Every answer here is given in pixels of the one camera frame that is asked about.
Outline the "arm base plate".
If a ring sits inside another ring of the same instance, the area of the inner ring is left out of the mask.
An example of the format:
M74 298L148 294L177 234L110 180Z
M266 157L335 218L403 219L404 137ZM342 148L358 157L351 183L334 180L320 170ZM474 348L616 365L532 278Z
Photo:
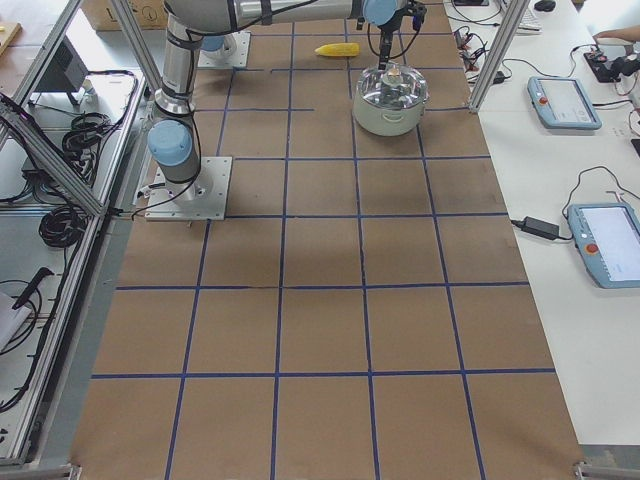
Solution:
M245 69L249 56L251 33L236 32L225 36L205 36L202 40L199 69Z
M223 220L232 170L231 157L204 157L195 182L186 185L168 182L160 167L155 183L161 186L149 193L149 206L142 211L149 221Z

